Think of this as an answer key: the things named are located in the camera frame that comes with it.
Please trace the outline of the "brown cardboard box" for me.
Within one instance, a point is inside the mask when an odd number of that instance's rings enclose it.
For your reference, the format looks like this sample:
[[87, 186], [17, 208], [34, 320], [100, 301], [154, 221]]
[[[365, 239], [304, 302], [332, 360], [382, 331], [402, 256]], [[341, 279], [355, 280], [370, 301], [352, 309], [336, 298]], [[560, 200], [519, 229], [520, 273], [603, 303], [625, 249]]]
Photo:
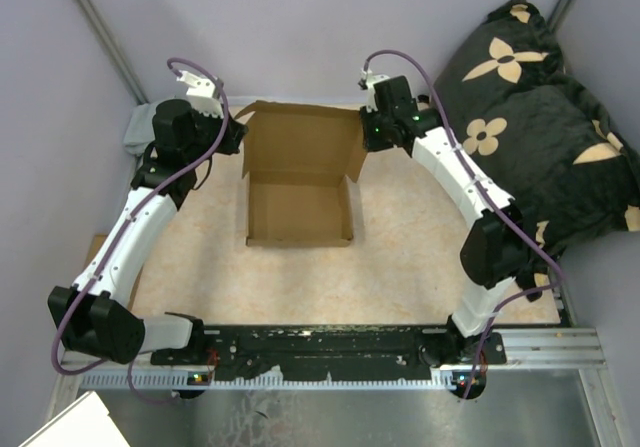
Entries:
[[366, 159], [355, 109], [255, 101], [236, 119], [243, 139], [249, 247], [347, 247], [349, 185]]

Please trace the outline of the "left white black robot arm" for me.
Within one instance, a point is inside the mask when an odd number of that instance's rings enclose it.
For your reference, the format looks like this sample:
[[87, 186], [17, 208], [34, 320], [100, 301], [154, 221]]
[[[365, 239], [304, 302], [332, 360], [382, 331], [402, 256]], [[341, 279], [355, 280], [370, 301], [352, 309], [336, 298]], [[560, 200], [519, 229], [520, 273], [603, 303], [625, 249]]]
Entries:
[[51, 361], [57, 370], [63, 368], [61, 348], [119, 364], [167, 349], [188, 364], [206, 355], [208, 341], [195, 331], [199, 319], [175, 313], [143, 319], [129, 303], [155, 242], [195, 191], [197, 167], [217, 153], [238, 153], [247, 129], [232, 119], [226, 100], [216, 97], [162, 101], [151, 126], [153, 139], [116, 224], [71, 286], [57, 286], [48, 296], [56, 326]]

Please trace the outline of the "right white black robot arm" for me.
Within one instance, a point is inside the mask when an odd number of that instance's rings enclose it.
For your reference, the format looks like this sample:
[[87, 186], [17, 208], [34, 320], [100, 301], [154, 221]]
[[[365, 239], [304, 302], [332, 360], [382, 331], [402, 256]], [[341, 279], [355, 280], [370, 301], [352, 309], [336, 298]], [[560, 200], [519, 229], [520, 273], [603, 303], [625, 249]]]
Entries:
[[459, 254], [468, 282], [451, 315], [455, 332], [445, 340], [448, 356], [467, 363], [480, 352], [478, 335], [529, 261], [530, 248], [502, 218], [524, 230], [530, 226], [532, 212], [518, 207], [510, 194], [484, 174], [447, 132], [436, 109], [419, 107], [404, 76], [367, 70], [361, 73], [359, 86], [367, 93], [360, 109], [365, 149], [405, 150], [437, 180], [469, 228]]

